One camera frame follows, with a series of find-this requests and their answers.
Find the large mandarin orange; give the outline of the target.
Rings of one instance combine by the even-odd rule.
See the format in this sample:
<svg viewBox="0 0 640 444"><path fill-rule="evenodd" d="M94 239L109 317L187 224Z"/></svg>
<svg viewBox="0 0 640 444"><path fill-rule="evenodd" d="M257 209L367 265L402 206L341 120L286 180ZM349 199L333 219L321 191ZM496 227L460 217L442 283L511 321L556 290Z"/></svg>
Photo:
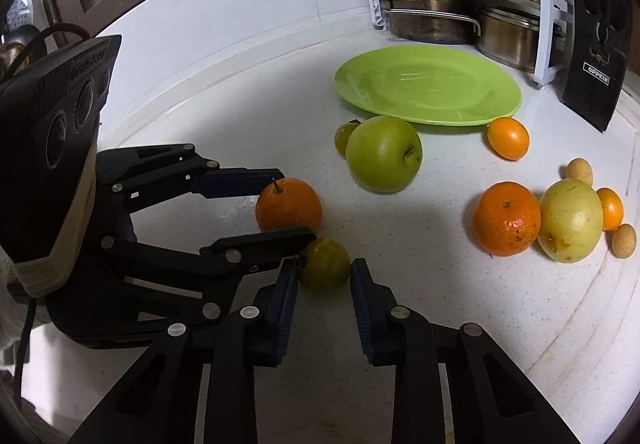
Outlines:
<svg viewBox="0 0 640 444"><path fill-rule="evenodd" d="M475 239L491 256L515 256L525 251L533 245L540 226L538 199L517 182L488 187L472 215Z"/></svg>

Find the orange tomato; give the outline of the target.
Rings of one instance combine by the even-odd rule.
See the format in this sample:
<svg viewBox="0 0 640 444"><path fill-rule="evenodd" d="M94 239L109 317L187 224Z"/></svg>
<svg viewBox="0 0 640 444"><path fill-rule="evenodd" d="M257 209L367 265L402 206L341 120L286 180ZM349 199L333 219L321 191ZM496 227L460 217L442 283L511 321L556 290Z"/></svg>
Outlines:
<svg viewBox="0 0 640 444"><path fill-rule="evenodd" d="M530 143L526 127L511 117L491 121L487 128L487 139L500 157L511 161L522 159L528 152Z"/></svg>

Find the black knife block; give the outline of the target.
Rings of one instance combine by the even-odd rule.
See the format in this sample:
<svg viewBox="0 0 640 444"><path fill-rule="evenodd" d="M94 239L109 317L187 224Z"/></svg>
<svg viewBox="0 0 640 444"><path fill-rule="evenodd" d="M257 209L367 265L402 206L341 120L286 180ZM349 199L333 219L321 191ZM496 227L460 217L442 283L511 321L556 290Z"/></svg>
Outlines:
<svg viewBox="0 0 640 444"><path fill-rule="evenodd" d="M574 0L573 49L561 102L600 132L620 98L631 30L631 0Z"/></svg>

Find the dark green tomato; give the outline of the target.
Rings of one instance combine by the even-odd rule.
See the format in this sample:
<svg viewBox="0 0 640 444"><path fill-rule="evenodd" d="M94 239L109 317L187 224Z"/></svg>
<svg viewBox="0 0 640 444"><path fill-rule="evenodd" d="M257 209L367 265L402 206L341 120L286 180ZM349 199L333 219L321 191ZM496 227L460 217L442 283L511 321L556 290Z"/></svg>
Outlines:
<svg viewBox="0 0 640 444"><path fill-rule="evenodd" d="M348 251L330 238L318 238L305 250L306 265L299 274L307 288L329 292L343 287L349 278L352 260Z"/></svg>

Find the small orange kumquat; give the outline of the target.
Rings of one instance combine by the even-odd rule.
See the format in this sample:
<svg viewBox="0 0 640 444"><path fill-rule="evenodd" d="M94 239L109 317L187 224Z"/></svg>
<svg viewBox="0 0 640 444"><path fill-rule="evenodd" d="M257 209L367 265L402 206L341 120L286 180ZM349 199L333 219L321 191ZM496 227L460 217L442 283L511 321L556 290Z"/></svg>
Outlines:
<svg viewBox="0 0 640 444"><path fill-rule="evenodd" d="M624 205L614 190L601 187L597 190L602 207L602 230L612 232L617 230L624 218Z"/></svg>

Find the small stemmed orange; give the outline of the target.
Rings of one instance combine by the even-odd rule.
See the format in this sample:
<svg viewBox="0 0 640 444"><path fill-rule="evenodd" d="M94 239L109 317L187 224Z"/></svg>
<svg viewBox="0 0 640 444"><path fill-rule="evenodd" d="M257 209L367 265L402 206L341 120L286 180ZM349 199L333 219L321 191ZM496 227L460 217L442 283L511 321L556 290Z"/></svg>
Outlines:
<svg viewBox="0 0 640 444"><path fill-rule="evenodd" d="M317 233L322 223L322 204L316 191L298 178L280 178L259 195L255 218L262 232L308 227Z"/></svg>

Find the white dish rack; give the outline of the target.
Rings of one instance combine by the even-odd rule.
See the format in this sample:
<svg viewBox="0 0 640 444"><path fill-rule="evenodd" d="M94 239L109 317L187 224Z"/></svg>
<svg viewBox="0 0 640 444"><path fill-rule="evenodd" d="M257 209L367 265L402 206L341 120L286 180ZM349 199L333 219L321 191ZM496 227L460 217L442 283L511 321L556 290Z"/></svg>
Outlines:
<svg viewBox="0 0 640 444"><path fill-rule="evenodd" d="M500 8L536 17L539 20L538 50L535 70L532 74L537 86L546 86L564 68L564 48L566 33L570 30L573 16L558 8L559 0L475 0L477 18L488 8ZM372 24L375 28L386 29L388 22L381 11L380 0L369 0Z"/></svg>

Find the green apple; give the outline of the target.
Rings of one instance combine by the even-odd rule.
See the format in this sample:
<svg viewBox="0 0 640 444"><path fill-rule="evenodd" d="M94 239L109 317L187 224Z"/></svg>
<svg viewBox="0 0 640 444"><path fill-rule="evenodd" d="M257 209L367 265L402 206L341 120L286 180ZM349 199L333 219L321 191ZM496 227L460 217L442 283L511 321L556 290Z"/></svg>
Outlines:
<svg viewBox="0 0 640 444"><path fill-rule="evenodd" d="M346 161L354 180L366 190L394 194L416 177L423 148L407 121L378 116L357 126L346 145Z"/></svg>

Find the steel stockpot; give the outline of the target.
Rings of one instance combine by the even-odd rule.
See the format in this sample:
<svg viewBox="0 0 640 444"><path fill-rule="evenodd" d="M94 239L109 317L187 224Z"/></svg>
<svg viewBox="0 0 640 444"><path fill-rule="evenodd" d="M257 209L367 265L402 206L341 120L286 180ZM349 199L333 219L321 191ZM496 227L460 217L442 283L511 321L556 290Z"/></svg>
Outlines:
<svg viewBox="0 0 640 444"><path fill-rule="evenodd" d="M532 74L538 50L539 20L500 8L480 12L477 49L491 60Z"/></svg>

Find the green plate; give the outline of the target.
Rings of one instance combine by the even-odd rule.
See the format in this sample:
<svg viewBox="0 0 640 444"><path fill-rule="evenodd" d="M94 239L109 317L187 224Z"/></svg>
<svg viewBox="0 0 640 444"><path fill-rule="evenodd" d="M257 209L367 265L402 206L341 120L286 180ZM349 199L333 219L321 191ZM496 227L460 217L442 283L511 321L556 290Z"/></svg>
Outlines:
<svg viewBox="0 0 640 444"><path fill-rule="evenodd" d="M360 54L334 74L337 94L375 115L426 126L484 126L511 117L522 91L484 57L435 45L399 45Z"/></svg>

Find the tan longan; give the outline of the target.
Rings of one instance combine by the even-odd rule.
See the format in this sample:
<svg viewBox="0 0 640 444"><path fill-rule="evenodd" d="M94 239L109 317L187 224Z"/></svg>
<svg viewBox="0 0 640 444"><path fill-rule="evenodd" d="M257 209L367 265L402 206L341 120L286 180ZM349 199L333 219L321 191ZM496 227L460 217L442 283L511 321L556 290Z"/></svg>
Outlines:
<svg viewBox="0 0 640 444"><path fill-rule="evenodd" d="M564 178L571 178L591 186L593 184L593 170L587 160L575 158L566 165Z"/></svg>
<svg viewBox="0 0 640 444"><path fill-rule="evenodd" d="M628 259L637 247L637 233L630 224L617 227L611 237L611 249L616 258Z"/></svg>

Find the small green tomato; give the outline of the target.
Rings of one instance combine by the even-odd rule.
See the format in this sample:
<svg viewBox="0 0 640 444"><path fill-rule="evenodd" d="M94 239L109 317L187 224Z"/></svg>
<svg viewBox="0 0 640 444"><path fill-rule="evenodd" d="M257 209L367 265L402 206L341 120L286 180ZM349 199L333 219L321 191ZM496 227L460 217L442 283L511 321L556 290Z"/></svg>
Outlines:
<svg viewBox="0 0 640 444"><path fill-rule="evenodd" d="M342 124L334 134L334 147L338 154L342 157L346 157L346 147L349 138L354 131L360 126L361 122L358 119L352 119L349 122Z"/></svg>

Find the yellow-green apple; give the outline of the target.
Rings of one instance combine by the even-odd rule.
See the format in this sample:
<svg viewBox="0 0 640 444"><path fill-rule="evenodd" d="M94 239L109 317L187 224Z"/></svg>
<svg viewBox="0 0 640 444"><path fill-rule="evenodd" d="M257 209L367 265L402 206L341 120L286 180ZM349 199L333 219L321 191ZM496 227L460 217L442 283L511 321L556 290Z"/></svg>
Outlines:
<svg viewBox="0 0 640 444"><path fill-rule="evenodd" d="M552 184L539 201L538 244L560 263L584 260L596 248L603 225L597 193L586 183L564 178Z"/></svg>

